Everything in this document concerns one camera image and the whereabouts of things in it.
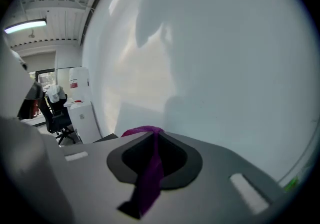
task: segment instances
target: ceiling light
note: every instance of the ceiling light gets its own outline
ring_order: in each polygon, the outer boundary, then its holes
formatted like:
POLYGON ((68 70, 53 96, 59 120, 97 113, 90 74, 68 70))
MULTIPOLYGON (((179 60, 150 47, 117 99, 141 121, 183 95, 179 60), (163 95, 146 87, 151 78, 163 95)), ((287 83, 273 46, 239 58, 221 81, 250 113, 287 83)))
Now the ceiling light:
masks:
POLYGON ((47 21, 45 19, 37 19, 37 20, 30 20, 26 22, 17 23, 7 27, 4 31, 9 34, 15 31, 24 30, 33 27, 45 26, 47 21))

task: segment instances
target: black office chair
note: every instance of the black office chair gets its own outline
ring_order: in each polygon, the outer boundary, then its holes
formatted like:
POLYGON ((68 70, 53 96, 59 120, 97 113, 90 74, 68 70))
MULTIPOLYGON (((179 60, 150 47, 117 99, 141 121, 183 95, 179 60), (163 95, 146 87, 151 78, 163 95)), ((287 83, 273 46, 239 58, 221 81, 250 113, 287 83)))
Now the black office chair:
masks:
POLYGON ((52 113, 50 112, 49 107, 47 106, 47 103, 46 103, 46 99, 44 97, 41 100, 39 100, 38 106, 40 111, 44 115, 46 129, 48 130, 48 132, 52 134, 53 133, 58 134, 56 138, 60 138, 58 142, 59 145, 64 138, 69 138, 73 141, 73 143, 76 143, 75 140, 69 136, 69 134, 73 133, 74 131, 68 128, 68 126, 71 125, 71 120, 68 115, 68 111, 65 114, 65 111, 62 108, 60 110, 59 109, 55 110, 54 109, 55 106, 61 106, 61 104, 52 105, 49 98, 47 99, 47 101, 48 101, 48 104, 50 105, 50 108, 52 109, 52 113))

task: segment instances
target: red label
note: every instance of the red label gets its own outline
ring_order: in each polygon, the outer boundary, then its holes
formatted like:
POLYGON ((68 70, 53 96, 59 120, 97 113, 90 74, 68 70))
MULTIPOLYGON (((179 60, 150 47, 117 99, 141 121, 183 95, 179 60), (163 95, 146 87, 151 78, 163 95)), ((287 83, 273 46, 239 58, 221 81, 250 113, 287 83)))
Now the red label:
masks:
POLYGON ((76 88, 76 87, 78 87, 78 83, 72 83, 72 84, 70 84, 70 88, 76 88))

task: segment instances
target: white curved surface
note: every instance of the white curved surface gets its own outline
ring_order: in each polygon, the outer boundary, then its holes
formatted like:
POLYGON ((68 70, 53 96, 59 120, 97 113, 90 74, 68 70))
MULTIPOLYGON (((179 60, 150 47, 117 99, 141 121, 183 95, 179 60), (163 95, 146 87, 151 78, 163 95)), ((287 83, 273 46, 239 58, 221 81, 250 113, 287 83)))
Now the white curved surface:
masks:
POLYGON ((160 126, 279 181, 320 114, 314 32, 299 0, 100 0, 83 66, 102 135, 160 126))

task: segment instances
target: purple fabric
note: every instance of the purple fabric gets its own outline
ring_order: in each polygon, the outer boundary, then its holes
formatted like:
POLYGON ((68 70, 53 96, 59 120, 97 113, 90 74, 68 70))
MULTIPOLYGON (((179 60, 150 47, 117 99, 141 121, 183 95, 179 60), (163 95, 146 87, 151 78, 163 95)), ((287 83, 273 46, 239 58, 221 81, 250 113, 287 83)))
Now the purple fabric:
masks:
POLYGON ((164 177, 162 162, 158 153, 158 133, 163 129, 154 126, 141 126, 124 132, 122 137, 140 132, 153 132, 153 156, 144 173, 138 177, 131 201, 137 204, 139 215, 143 216, 160 195, 160 181, 164 177))

